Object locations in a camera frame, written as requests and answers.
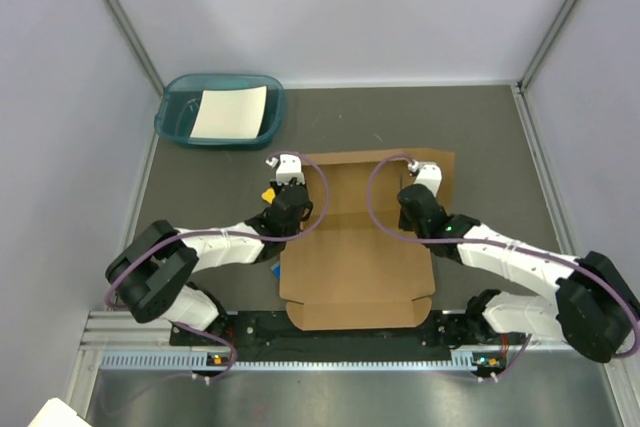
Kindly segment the brown cardboard box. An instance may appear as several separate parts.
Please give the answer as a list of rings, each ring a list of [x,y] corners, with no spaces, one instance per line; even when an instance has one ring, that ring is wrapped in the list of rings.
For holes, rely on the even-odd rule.
[[[412,184],[389,150],[318,153],[303,169],[314,204],[312,232],[280,256],[280,296],[303,331],[416,327],[436,290],[430,251],[394,238],[398,192]]]

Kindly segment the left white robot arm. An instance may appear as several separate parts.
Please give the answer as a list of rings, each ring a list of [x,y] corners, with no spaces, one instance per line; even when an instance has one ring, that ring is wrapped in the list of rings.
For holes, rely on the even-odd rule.
[[[278,257],[312,210],[306,186],[292,182],[278,186],[262,212],[226,229],[193,231],[155,221],[112,261],[105,278],[137,322],[164,319],[220,336],[228,313],[191,275]]]

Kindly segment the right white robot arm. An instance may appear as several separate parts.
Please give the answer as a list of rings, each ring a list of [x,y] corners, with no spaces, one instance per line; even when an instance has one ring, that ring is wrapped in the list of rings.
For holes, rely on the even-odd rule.
[[[468,315],[496,333],[563,341],[589,360],[607,363],[639,349],[639,300],[606,255],[583,257],[534,248],[479,220],[449,214],[425,186],[402,189],[399,226],[437,256],[496,274],[526,295],[486,290]]]

